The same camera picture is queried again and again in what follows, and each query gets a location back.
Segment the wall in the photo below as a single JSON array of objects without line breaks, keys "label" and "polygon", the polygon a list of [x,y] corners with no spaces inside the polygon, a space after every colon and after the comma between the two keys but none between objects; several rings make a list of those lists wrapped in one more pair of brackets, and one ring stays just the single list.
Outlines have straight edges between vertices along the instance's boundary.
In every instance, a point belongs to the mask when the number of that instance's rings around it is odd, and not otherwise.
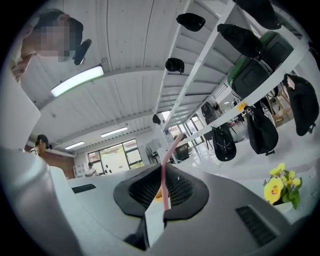
[{"label": "wall", "polygon": [[[29,152],[32,147],[26,145],[24,150],[26,152]],[[67,157],[63,155],[53,154],[49,152],[45,152],[45,154],[42,156],[42,159],[49,165],[49,166],[55,166],[63,170],[64,175],[68,179],[74,179],[74,165],[75,161],[72,157]]]}]

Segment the black vent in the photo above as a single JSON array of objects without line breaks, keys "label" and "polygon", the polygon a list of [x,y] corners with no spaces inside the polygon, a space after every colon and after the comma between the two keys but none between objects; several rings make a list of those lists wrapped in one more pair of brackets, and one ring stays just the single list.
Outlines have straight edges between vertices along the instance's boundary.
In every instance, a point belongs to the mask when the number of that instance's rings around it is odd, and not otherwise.
[{"label": "black vent", "polygon": [[96,186],[93,185],[93,184],[87,184],[87,185],[83,185],[83,186],[76,186],[76,187],[73,187],[72,190],[75,194],[77,193],[81,193],[81,192],[85,192],[85,191],[88,191],[88,190],[93,190],[95,189]]},{"label": "black vent", "polygon": [[165,185],[170,194],[171,207],[181,205],[193,194],[191,182],[168,168],[166,169]]},{"label": "black vent", "polygon": [[161,179],[159,177],[159,172],[154,171],[133,183],[129,188],[129,195],[145,209],[148,209],[155,198],[160,185]]},{"label": "black vent", "polygon": [[277,237],[249,206],[235,210],[260,247]]}]

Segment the air vent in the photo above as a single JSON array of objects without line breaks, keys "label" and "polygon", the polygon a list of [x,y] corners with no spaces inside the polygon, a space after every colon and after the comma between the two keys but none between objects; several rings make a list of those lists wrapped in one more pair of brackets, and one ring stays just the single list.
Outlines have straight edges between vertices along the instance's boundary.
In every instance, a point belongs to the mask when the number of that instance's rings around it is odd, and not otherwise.
[{"label": "air vent", "polygon": [[268,244],[277,237],[249,206],[235,210],[260,247]]}]

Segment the yellow flower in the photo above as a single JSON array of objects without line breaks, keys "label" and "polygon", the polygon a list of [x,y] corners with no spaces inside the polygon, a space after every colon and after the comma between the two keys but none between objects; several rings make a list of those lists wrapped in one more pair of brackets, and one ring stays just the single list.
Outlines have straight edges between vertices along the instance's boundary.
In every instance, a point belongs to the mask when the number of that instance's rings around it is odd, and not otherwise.
[{"label": "yellow flower", "polygon": [[283,188],[284,184],[280,178],[271,178],[269,183],[264,186],[264,198],[269,201],[270,204],[273,204],[279,200]]},{"label": "yellow flower", "polygon": [[277,175],[277,174],[280,174],[284,171],[285,169],[285,163],[282,162],[282,163],[279,163],[278,167],[277,168],[274,168],[270,171],[270,174],[271,175]]},{"label": "yellow flower", "polygon": [[299,178],[295,178],[295,171],[291,170],[289,171],[289,179],[287,179],[285,176],[282,176],[282,180],[283,180],[283,183],[285,185],[295,185],[295,186],[298,186],[300,185],[300,179]]}]

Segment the black mesh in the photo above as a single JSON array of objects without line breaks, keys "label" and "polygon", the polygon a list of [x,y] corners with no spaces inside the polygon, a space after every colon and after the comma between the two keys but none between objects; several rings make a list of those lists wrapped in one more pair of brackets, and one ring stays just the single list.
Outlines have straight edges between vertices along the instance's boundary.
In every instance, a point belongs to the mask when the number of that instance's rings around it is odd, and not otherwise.
[{"label": "black mesh", "polygon": [[141,204],[145,209],[155,198],[161,185],[161,179],[157,171],[151,172],[129,187],[129,195]]},{"label": "black mesh", "polygon": [[171,207],[181,205],[187,201],[194,192],[190,181],[168,168],[166,170],[165,185],[169,191]]}]

